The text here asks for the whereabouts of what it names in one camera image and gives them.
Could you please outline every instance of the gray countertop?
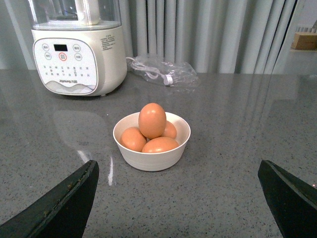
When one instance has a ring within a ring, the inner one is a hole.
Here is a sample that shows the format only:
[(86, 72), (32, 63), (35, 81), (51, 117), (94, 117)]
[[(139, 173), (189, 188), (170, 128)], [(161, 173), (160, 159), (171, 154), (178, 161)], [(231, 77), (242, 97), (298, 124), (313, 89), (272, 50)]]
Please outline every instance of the gray countertop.
[[(0, 70), (0, 223), (86, 161), (100, 177), (85, 238), (282, 237), (257, 173), (271, 160), (317, 182), (317, 78), (199, 74), (195, 89), (128, 73), (104, 97), (44, 88), (36, 71)], [(184, 118), (191, 137), (173, 167), (128, 165), (112, 137), (123, 117), (156, 102)]]

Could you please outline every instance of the egg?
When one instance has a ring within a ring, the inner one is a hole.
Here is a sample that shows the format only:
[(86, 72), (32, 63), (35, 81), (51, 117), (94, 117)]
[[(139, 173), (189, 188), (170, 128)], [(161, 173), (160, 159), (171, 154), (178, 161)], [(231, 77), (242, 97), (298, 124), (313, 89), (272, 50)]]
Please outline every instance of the egg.
[(166, 127), (165, 127), (165, 130), (161, 136), (167, 136), (167, 137), (170, 137), (172, 139), (176, 138), (177, 131), (176, 131), (176, 128), (173, 125), (173, 123), (166, 121)]
[(141, 152), (147, 143), (147, 139), (137, 127), (133, 126), (124, 130), (119, 142), (125, 148)]
[(148, 139), (154, 139), (163, 134), (166, 127), (166, 114), (164, 109), (157, 103), (146, 104), (140, 111), (140, 132)]
[(143, 153), (161, 153), (175, 149), (179, 146), (178, 142), (170, 137), (158, 137), (150, 140), (145, 144), (142, 151)]

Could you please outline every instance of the curtain fold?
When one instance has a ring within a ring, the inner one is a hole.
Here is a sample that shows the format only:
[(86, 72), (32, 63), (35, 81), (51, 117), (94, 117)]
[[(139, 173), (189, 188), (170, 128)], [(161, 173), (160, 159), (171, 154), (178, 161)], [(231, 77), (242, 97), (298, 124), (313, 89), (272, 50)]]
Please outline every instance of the curtain fold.
[(135, 56), (155, 53), (156, 44), (158, 55), (168, 61), (186, 61), (197, 72), (270, 74), (278, 57), (287, 57), (280, 49), (290, 30), (292, 9), (304, 0), (141, 2), (147, 12), (138, 7), (136, 11), (142, 14), (137, 17), (147, 15), (148, 24), (137, 20), (136, 27), (147, 35), (138, 34)]
[[(16, 1), (4, 0), (10, 16), (5, 20), (13, 25), (17, 54), (28, 69), (35, 69), (26, 6), (13, 8)], [(304, 2), (119, 0), (126, 55), (158, 54), (186, 61), (196, 72), (283, 73)], [(0, 48), (0, 62), (6, 60), (4, 53)]]

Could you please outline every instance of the white bowl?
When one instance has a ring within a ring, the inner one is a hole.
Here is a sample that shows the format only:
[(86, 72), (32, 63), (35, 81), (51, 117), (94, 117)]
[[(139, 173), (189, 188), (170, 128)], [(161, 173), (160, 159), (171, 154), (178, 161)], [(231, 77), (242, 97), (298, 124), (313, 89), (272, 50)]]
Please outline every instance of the white bowl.
[(178, 142), (179, 146), (173, 150), (162, 153), (136, 152), (122, 146), (119, 143), (119, 140), (125, 129), (132, 126), (139, 127), (139, 114), (140, 113), (134, 113), (126, 116), (121, 119), (113, 129), (114, 140), (116, 141), (124, 160), (132, 167), (143, 171), (161, 171), (175, 165), (181, 158), (190, 137), (191, 131), (189, 124), (183, 118), (175, 114), (166, 113), (166, 119), (173, 123), (176, 128), (177, 136), (175, 140)]

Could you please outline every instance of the blender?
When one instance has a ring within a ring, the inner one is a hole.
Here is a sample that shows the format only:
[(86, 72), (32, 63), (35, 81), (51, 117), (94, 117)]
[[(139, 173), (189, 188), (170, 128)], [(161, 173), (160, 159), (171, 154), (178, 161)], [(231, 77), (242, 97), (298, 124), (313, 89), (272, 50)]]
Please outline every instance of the blender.
[(127, 73), (118, 0), (28, 0), (33, 55), (45, 87), (105, 95)]

